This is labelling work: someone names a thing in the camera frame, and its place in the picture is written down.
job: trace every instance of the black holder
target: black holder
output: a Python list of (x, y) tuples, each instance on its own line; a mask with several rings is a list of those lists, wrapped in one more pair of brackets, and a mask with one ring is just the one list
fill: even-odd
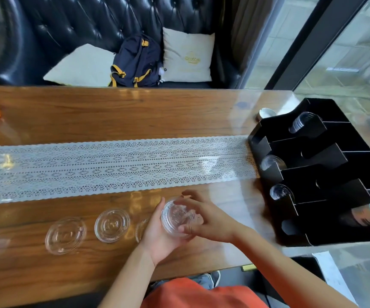
[[(296, 133), (293, 121), (316, 114)], [(262, 119), (248, 137), (276, 236), (286, 246), (370, 241), (370, 226), (351, 227), (339, 216), (370, 203), (370, 148), (332, 99), (305, 98), (293, 111)], [(260, 168), (265, 156), (286, 164)], [(293, 197), (270, 197), (283, 184)]]

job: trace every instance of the pillow logo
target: pillow logo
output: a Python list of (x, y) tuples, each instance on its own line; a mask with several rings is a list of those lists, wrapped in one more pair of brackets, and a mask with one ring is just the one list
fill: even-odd
[(197, 65), (201, 61), (200, 58), (195, 57), (195, 53), (192, 51), (186, 53), (185, 60), (193, 65)]

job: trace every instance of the sneaker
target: sneaker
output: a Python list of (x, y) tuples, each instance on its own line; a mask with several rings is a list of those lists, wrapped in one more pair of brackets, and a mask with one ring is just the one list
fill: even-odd
[(212, 281), (213, 281), (213, 287), (217, 287), (218, 284), (219, 284), (219, 281), (221, 280), (221, 272), (219, 270), (212, 271), (210, 273), (210, 276), (211, 276)]

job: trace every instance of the white pillow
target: white pillow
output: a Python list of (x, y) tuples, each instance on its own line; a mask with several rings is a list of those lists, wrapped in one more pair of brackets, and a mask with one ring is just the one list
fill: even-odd
[(85, 44), (65, 56), (44, 80), (74, 86), (108, 86), (114, 53)]
[(164, 68), (161, 81), (208, 82), (215, 34), (187, 34), (162, 28)]

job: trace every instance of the lace table runner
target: lace table runner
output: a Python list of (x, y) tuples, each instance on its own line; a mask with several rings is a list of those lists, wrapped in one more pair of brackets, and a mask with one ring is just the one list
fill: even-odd
[(0, 146), (0, 203), (256, 176), (246, 135)]

